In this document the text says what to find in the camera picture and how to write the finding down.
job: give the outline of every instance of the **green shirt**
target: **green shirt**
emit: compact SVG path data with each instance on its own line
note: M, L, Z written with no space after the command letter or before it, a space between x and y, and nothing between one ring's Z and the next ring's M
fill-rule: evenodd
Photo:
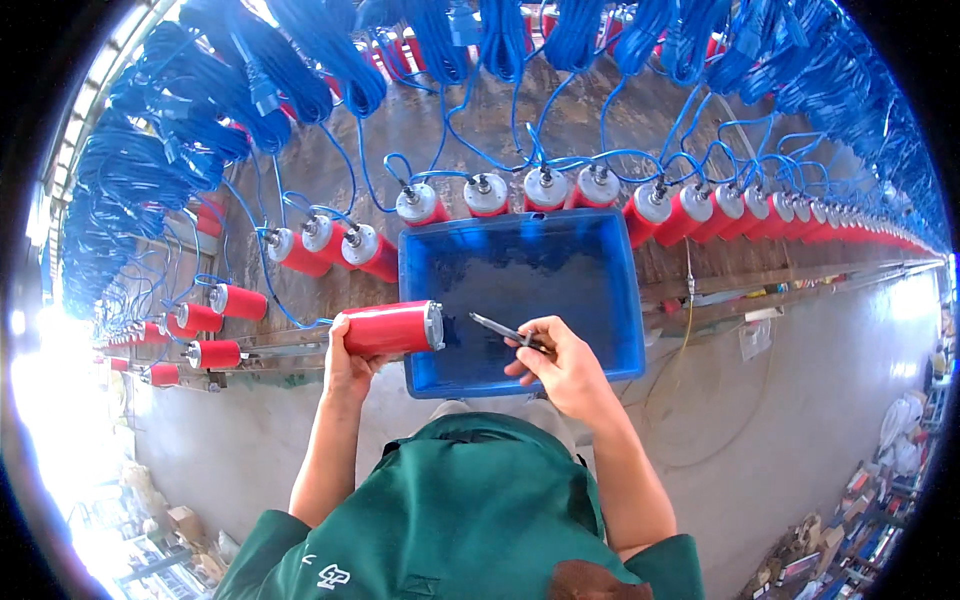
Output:
M582 559L657 600L704 598L691 536L624 564L603 532L596 481L556 438L506 415L448 415L387 444L316 529L264 513L216 597L543 598L554 565Z

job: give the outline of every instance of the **person's left hand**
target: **person's left hand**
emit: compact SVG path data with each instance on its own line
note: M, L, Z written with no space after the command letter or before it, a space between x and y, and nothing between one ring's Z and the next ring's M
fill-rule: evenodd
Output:
M324 401L359 408L370 392L370 382L389 356L351 356L344 348L344 336L350 319L340 313L327 331L329 338L324 360Z

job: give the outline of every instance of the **window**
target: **window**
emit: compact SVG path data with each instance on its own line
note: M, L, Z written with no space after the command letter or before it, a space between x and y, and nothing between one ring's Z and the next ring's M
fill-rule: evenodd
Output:
M54 182L59 183L60 185L66 185L66 176L66 167L61 164L57 165L57 170L54 171Z
M70 164L70 160L73 158L74 147L72 144L64 143L60 146L60 164Z
M142 4L137 4L130 10L130 14L113 31L113 39L117 40L117 45L123 46L127 43L127 40L133 34L133 30L136 29L136 26L140 24L149 10L150 8Z
M74 103L73 109L85 119L90 112L90 105L93 104L96 97L97 88L93 87L89 82L84 83L84 87L82 87L80 93L77 94L77 102Z
M71 118L70 122L66 126L66 130L63 132L63 139L70 142L71 144L76 145L77 139L80 138L80 130L84 127L84 121L77 118Z
M109 46L101 48L100 54L97 55L96 60L90 66L90 72L86 74L86 77L97 85L102 84L118 54L116 50Z

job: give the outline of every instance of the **concrete floor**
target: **concrete floor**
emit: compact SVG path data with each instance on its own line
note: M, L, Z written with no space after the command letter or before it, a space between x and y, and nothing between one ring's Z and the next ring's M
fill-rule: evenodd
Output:
M791 306L776 319L773 346L748 362L737 331L691 340L674 359L679 341L662 340L648 348L646 376L616 386L680 529L697 540L709 598L737 594L806 513L832 515L857 462L872 456L887 407L920 385L936 301L927 273ZM218 395L138 386L137 459L210 534L242 541L260 512L286 508L319 394L318 384ZM514 401L470 403L497 410ZM357 480L384 443L417 429L438 403L408 397L402 365L385 368L364 405ZM589 435L578 432L591 456Z

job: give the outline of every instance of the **person's right hand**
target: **person's right hand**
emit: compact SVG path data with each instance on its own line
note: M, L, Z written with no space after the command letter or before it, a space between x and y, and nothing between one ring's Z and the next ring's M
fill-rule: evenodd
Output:
M534 319L517 331L521 335L533 331L534 339L552 353L517 348L516 360L503 369L504 373L511 377L522 375L521 385L530 385L539 379L560 412L587 426L593 426L611 411L622 410L593 350L560 317ZM504 341L515 348L519 346L511 339L504 338Z

